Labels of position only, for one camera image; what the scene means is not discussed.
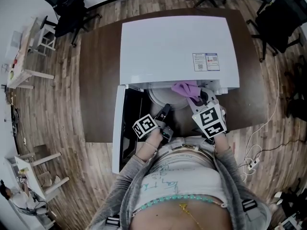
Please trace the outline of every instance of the purple cloth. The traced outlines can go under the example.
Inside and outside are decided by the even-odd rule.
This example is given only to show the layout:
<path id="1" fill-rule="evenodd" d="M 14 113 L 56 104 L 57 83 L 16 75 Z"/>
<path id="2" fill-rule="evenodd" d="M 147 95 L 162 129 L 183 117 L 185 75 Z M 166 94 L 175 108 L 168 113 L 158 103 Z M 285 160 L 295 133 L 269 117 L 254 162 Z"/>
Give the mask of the purple cloth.
<path id="1" fill-rule="evenodd" d="M 196 80 L 177 82 L 172 86 L 172 91 L 185 97 L 193 98 L 195 101 L 198 101 L 201 95 L 201 88 L 197 86 Z"/>

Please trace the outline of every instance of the sticker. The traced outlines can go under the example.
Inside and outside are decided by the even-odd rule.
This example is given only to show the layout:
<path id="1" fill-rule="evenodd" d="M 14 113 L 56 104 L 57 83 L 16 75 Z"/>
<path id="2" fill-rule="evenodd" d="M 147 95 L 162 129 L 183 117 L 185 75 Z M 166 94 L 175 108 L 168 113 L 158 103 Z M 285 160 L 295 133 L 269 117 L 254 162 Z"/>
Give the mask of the sticker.
<path id="1" fill-rule="evenodd" d="M 193 54 L 193 62 L 195 71 L 207 71 L 205 53 Z"/>
<path id="2" fill-rule="evenodd" d="M 219 71 L 219 59 L 216 53 L 206 53 L 206 63 L 208 67 L 208 71 Z"/>

